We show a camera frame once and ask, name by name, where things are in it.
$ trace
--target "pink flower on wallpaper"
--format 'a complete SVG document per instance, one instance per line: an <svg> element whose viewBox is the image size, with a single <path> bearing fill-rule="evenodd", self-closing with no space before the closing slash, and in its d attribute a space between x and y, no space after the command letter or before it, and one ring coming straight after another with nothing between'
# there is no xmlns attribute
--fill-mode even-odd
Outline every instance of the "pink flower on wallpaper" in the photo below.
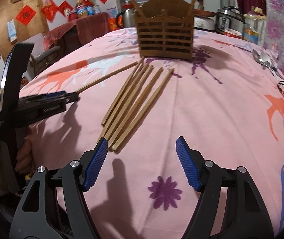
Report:
<svg viewBox="0 0 284 239"><path fill-rule="evenodd" d="M152 194L149 196L154 201L154 208L159 208L164 204L164 210L168 210L169 206L177 208L176 200L180 200L180 194L183 192L176 189L177 182L172 182L172 177L168 177L164 182L163 177L157 177L158 182L152 182L152 186L149 187L149 191Z"/></svg>
<svg viewBox="0 0 284 239"><path fill-rule="evenodd" d="M280 28L283 28L281 24L277 21L269 21L266 25L267 27L267 33L270 39L280 39L281 38L281 32Z"/></svg>
<svg viewBox="0 0 284 239"><path fill-rule="evenodd" d="M280 12L283 9L282 1L281 0L270 0L272 4L272 9L276 12Z"/></svg>

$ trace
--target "stainless steel kettle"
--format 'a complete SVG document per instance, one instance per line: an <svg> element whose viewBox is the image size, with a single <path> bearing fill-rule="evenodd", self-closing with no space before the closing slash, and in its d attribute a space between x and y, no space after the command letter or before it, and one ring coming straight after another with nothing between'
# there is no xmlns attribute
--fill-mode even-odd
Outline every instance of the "stainless steel kettle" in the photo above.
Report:
<svg viewBox="0 0 284 239"><path fill-rule="evenodd" d="M135 9L131 1L127 1L121 4L125 9L118 13L115 17L115 24L118 28L130 28L135 27L134 14ZM119 17L122 15L122 26L119 24Z"/></svg>

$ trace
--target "red plastic bag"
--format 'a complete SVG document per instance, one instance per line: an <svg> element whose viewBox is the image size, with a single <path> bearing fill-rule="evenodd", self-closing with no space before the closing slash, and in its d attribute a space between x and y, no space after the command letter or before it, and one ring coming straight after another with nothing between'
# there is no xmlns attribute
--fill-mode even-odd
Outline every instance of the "red plastic bag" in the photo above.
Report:
<svg viewBox="0 0 284 239"><path fill-rule="evenodd" d="M41 11L46 16L49 22L53 22L55 15L57 14L58 7L52 0L43 0L43 6Z"/></svg>

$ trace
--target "blue strap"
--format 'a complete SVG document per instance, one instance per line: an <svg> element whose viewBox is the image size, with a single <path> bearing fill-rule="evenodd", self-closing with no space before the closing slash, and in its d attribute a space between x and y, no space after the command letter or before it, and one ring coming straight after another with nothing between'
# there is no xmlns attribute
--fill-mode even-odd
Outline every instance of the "blue strap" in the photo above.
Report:
<svg viewBox="0 0 284 239"><path fill-rule="evenodd" d="M280 181L282 185L282 209L280 214L280 228L278 233L283 229L283 223L284 223L284 165L280 171Z"/></svg>

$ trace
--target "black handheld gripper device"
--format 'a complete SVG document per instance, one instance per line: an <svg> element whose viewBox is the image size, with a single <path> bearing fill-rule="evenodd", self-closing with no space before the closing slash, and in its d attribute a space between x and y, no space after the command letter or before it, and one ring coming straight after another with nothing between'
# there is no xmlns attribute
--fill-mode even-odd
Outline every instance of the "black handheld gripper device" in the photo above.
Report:
<svg viewBox="0 0 284 239"><path fill-rule="evenodd" d="M67 103L79 99L77 93L64 91L19 98L22 75L27 70L33 46L15 44L7 57L0 86L0 164L11 193L26 185L25 177L14 170L26 127L64 112Z"/></svg>

